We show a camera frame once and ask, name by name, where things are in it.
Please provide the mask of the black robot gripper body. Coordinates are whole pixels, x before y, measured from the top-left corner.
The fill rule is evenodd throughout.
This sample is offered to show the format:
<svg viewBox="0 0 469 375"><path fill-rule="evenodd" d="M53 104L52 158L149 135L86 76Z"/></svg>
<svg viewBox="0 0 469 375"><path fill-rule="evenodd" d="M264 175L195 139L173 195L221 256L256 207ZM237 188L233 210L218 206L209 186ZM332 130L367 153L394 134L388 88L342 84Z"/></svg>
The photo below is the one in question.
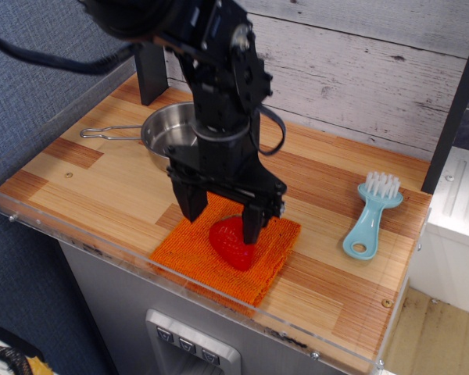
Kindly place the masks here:
<svg viewBox="0 0 469 375"><path fill-rule="evenodd" d="M219 142L196 138L193 146L170 146L168 175L172 180L206 182L207 192L243 204L258 203L281 217L285 210L285 183L260 162L249 135Z"/></svg>

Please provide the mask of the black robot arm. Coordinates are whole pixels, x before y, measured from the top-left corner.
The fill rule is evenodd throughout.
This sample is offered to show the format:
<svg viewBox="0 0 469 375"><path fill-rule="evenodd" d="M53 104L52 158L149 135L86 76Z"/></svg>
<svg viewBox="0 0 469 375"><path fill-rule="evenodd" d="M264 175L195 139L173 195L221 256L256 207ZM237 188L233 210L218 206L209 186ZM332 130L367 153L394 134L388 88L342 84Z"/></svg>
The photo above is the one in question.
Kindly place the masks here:
<svg viewBox="0 0 469 375"><path fill-rule="evenodd" d="M260 162L260 119L271 75L257 55L246 11L234 1L86 1L109 35L171 50L192 92L196 142L170 146L168 174L181 211L196 220L213 192L243 205L242 233L254 244L284 212L286 185Z"/></svg>

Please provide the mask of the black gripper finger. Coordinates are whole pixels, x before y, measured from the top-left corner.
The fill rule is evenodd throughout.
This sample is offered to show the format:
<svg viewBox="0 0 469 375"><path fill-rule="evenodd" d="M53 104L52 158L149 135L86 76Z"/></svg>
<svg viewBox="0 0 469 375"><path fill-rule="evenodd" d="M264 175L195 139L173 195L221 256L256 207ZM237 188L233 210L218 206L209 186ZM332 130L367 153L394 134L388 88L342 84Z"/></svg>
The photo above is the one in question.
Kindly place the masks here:
<svg viewBox="0 0 469 375"><path fill-rule="evenodd" d="M196 221L208 205L206 182L172 180L172 186L183 216L190 222Z"/></svg>
<svg viewBox="0 0 469 375"><path fill-rule="evenodd" d="M242 233L246 245L254 245L260 232L267 226L272 217L272 211L266 205L249 203L242 212Z"/></svg>

